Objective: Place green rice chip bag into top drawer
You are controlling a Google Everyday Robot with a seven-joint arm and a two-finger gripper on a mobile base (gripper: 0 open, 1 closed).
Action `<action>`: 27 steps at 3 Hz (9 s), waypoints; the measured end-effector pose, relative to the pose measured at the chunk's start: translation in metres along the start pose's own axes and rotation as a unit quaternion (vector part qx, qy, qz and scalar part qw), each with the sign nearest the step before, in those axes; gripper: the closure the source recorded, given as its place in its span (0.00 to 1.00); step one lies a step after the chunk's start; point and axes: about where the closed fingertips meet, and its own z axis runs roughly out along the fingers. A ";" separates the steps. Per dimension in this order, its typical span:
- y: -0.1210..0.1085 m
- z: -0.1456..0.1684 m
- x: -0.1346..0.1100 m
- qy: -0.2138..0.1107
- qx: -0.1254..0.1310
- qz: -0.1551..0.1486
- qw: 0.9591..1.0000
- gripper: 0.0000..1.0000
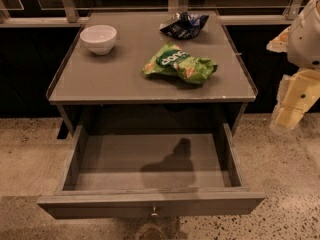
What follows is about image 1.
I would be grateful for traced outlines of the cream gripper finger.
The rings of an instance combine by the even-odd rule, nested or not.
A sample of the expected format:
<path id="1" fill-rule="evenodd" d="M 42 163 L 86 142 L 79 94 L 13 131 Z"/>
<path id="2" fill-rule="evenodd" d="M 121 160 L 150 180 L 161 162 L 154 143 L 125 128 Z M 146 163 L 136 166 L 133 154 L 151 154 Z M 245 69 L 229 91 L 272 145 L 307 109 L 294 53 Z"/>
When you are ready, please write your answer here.
<path id="1" fill-rule="evenodd" d="M 287 52 L 289 27 L 284 29 L 279 35 L 273 38 L 266 46 L 266 49 L 271 52 L 281 53 Z"/>
<path id="2" fill-rule="evenodd" d="M 293 130 L 319 98 L 319 69 L 300 68 L 293 76 L 284 75 L 279 84 L 270 128 L 274 131 Z"/>

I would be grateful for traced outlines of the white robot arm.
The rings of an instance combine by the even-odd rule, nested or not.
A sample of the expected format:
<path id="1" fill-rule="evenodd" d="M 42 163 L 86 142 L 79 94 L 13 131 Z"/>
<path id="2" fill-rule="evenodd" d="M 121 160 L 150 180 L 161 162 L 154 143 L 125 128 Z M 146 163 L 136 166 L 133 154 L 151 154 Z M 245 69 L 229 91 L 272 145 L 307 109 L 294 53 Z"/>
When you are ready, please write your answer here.
<path id="1" fill-rule="evenodd" d="M 320 98 L 320 0 L 310 0 L 266 49 L 285 52 L 288 61 L 299 67 L 280 81 L 270 125 L 277 133 L 289 132 Z"/>

